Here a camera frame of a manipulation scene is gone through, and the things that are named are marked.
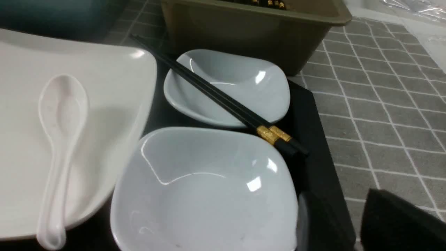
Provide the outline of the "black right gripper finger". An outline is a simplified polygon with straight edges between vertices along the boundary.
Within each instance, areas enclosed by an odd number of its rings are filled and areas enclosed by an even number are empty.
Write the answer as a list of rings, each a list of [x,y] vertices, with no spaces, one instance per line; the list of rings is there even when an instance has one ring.
[[[387,190],[370,189],[360,239],[365,251],[444,251],[446,225]]]

